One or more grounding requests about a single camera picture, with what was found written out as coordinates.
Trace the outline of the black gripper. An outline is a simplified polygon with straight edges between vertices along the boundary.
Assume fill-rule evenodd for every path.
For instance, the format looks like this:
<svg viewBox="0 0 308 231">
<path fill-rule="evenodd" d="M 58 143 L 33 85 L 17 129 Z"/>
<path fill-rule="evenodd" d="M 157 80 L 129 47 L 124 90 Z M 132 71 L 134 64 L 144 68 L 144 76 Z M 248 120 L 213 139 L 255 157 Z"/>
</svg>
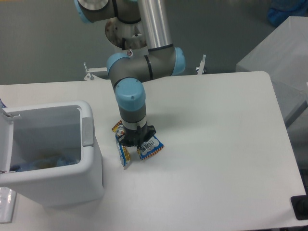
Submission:
<svg viewBox="0 0 308 231">
<path fill-rule="evenodd" d="M 118 135 L 117 140 L 120 145 L 126 147 L 141 147 L 143 143 L 147 142 L 151 137 L 156 134 L 156 130 L 153 125 L 149 126 L 145 124 L 142 128 L 137 127 L 136 130 L 131 130 L 124 127 L 124 133 Z"/>
</svg>

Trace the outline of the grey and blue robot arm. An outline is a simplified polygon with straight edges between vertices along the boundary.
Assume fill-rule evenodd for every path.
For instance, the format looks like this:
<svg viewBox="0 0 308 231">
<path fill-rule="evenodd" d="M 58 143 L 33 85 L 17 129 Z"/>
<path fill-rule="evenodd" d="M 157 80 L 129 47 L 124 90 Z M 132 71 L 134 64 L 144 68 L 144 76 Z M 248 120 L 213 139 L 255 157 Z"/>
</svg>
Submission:
<svg viewBox="0 0 308 231">
<path fill-rule="evenodd" d="M 178 75 L 185 70 L 183 51 L 174 47 L 163 0 L 76 0 L 81 20 L 94 23 L 116 19 L 129 28 L 142 26 L 142 46 L 148 53 L 130 57 L 115 53 L 107 60 L 108 77 L 124 126 L 120 144 L 140 147 L 154 136 L 154 126 L 147 124 L 143 83 Z"/>
</svg>

